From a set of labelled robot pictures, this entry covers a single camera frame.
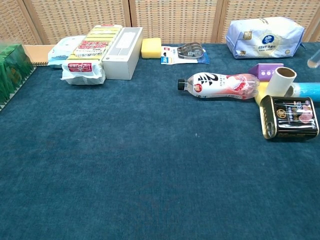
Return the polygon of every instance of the tissue pack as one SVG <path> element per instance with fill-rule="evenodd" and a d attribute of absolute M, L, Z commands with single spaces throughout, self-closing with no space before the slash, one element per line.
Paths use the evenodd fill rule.
<path fill-rule="evenodd" d="M 234 20 L 226 34 L 226 44 L 236 59 L 292 57 L 304 27 L 286 17 Z"/>

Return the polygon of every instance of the bottle cap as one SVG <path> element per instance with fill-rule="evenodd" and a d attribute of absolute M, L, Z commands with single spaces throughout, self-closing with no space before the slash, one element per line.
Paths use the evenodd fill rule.
<path fill-rule="evenodd" d="M 185 79 L 179 79 L 178 80 L 178 90 L 185 90 Z"/>

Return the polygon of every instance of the wicker panel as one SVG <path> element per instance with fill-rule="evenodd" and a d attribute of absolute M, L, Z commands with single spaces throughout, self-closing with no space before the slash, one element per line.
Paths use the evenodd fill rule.
<path fill-rule="evenodd" d="M 28 45 L 39 44 L 17 0 L 0 4 L 0 40 Z"/>
<path fill-rule="evenodd" d="M 307 29 L 319 7 L 319 0 L 229 0 L 225 17 L 221 19 L 222 34 L 217 42 L 226 42 L 225 36 L 232 20 L 281 16 Z"/>
<path fill-rule="evenodd" d="M 217 0 L 135 0 L 135 21 L 144 38 L 163 43 L 210 43 Z"/>
<path fill-rule="evenodd" d="M 31 18 L 44 31 L 39 34 L 46 44 L 56 44 L 67 36 L 86 35 L 95 25 L 130 27 L 121 0 L 25 0 L 25 3 L 29 12 L 36 14 Z"/>

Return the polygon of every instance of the yellow object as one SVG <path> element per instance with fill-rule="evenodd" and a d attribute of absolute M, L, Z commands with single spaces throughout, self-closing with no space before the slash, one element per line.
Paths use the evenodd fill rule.
<path fill-rule="evenodd" d="M 256 104 L 260 105 L 261 100 L 266 96 L 266 89 L 269 82 L 260 82 L 258 86 L 258 95 L 254 98 Z"/>
<path fill-rule="evenodd" d="M 161 58 L 161 38 L 144 38 L 141 46 L 141 56 L 144 59 Z"/>

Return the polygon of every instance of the tin can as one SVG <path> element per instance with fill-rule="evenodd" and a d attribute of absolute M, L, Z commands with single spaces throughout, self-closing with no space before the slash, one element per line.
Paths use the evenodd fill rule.
<path fill-rule="evenodd" d="M 319 134 L 315 107 L 310 97 L 265 96 L 260 103 L 264 138 L 311 139 Z"/>

